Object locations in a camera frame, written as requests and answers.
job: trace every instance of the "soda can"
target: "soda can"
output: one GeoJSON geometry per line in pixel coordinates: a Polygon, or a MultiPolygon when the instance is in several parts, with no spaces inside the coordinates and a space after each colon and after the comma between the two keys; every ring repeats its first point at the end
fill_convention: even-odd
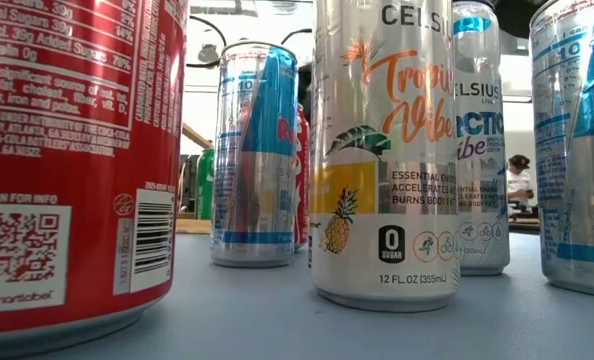
{"type": "Polygon", "coordinates": [[[211,256],[273,267],[294,253],[297,60],[279,45],[242,41],[221,57],[211,256]]]}
{"type": "Polygon", "coordinates": [[[426,311],[460,287],[451,18],[317,2],[311,274],[333,302],[426,311]]]}
{"type": "Polygon", "coordinates": [[[103,337],[170,290],[186,5],[0,2],[0,358],[103,337]]]}
{"type": "Polygon", "coordinates": [[[308,196],[310,187],[310,125],[304,116],[304,108],[298,104],[297,118],[297,167],[295,184],[295,251],[308,243],[310,222],[308,214],[308,196]]]}
{"type": "Polygon", "coordinates": [[[197,185],[195,187],[195,217],[210,220],[213,214],[213,166],[215,149],[205,149],[197,161],[197,185]]]}
{"type": "Polygon", "coordinates": [[[594,1],[549,1],[530,41],[542,271],[594,294],[594,1]]]}
{"type": "Polygon", "coordinates": [[[453,2],[462,275],[510,262],[499,23],[486,0],[453,2]]]}

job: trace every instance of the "table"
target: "table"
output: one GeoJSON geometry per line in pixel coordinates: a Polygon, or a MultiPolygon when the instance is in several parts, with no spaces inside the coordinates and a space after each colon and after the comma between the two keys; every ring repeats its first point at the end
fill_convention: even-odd
{"type": "Polygon", "coordinates": [[[32,359],[594,358],[594,296],[546,283],[534,235],[511,235],[505,275],[465,278],[451,305],[421,314],[353,310],[320,298],[307,251],[290,267],[228,269],[211,264],[208,241],[177,236],[172,291],[137,324],[32,359]]]}

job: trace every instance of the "silver can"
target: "silver can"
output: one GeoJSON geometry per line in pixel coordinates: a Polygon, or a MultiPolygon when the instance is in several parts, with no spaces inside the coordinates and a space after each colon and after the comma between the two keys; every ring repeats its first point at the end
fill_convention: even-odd
{"type": "Polygon", "coordinates": [[[377,311],[460,287],[452,1],[317,2],[311,273],[377,311]]]}
{"type": "Polygon", "coordinates": [[[226,47],[220,65],[211,256],[273,267],[294,253],[297,60],[273,44],[226,47]]]}
{"type": "Polygon", "coordinates": [[[549,1],[530,40],[542,270],[594,294],[594,1],[549,1]]]}
{"type": "Polygon", "coordinates": [[[453,2],[462,275],[510,262],[499,23],[485,0],[453,2]]]}

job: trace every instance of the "beverage can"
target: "beverage can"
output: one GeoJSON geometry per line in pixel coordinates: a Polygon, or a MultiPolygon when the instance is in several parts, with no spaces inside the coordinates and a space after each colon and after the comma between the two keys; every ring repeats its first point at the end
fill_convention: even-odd
{"type": "Polygon", "coordinates": [[[0,357],[172,284],[186,1],[0,2],[0,357]]]}
{"type": "Polygon", "coordinates": [[[273,267],[294,253],[297,60],[279,45],[242,41],[221,57],[211,256],[273,267]]]}
{"type": "Polygon", "coordinates": [[[197,161],[197,186],[195,188],[195,217],[210,220],[213,214],[213,167],[215,149],[205,149],[197,161]]]}
{"type": "Polygon", "coordinates": [[[311,274],[334,302],[426,311],[460,287],[451,18],[317,2],[311,274]]]}
{"type": "Polygon", "coordinates": [[[542,271],[594,294],[594,1],[549,1],[530,28],[542,271]]]}
{"type": "Polygon", "coordinates": [[[510,262],[499,23],[486,0],[453,2],[462,275],[510,262]]]}
{"type": "Polygon", "coordinates": [[[304,116],[304,108],[298,104],[297,118],[297,155],[295,156],[295,250],[308,243],[310,222],[308,214],[308,196],[310,187],[310,126],[304,116]]]}

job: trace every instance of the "celsius tropical vibe can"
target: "celsius tropical vibe can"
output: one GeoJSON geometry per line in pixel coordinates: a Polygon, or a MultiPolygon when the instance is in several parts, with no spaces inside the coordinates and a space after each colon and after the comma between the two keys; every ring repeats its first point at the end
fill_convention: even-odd
{"type": "Polygon", "coordinates": [[[443,307],[460,286],[452,1],[317,6],[312,280],[351,307],[443,307]]]}
{"type": "Polygon", "coordinates": [[[195,187],[195,217],[210,220],[213,215],[213,169],[215,149],[206,149],[197,160],[197,185],[195,187]]]}
{"type": "Polygon", "coordinates": [[[121,329],[170,289],[186,8],[0,2],[0,357],[121,329]]]}
{"type": "Polygon", "coordinates": [[[295,178],[295,250],[308,243],[310,221],[308,213],[308,197],[310,187],[310,126],[304,116],[304,108],[297,104],[297,154],[295,178]]]}
{"type": "Polygon", "coordinates": [[[462,275],[510,262],[499,24],[488,1],[453,2],[462,275]]]}
{"type": "Polygon", "coordinates": [[[278,46],[227,46],[220,65],[211,256],[272,267],[294,252],[297,60],[278,46]]]}
{"type": "Polygon", "coordinates": [[[542,270],[594,294],[594,1],[550,1],[531,20],[542,270]]]}

